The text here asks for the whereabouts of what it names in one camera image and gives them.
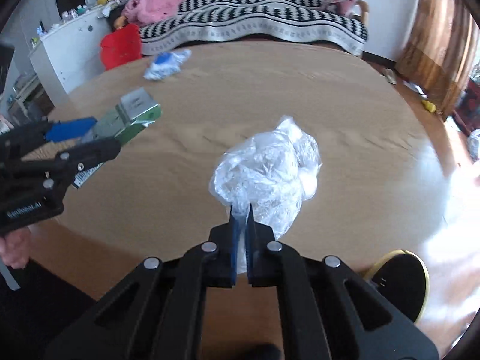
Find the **person's left hand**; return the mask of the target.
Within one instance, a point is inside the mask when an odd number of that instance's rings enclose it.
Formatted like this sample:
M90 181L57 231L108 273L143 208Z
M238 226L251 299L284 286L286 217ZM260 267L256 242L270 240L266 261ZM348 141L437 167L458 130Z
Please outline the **person's left hand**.
M24 269L29 262L31 232L20 228L0 238L1 261L13 269Z

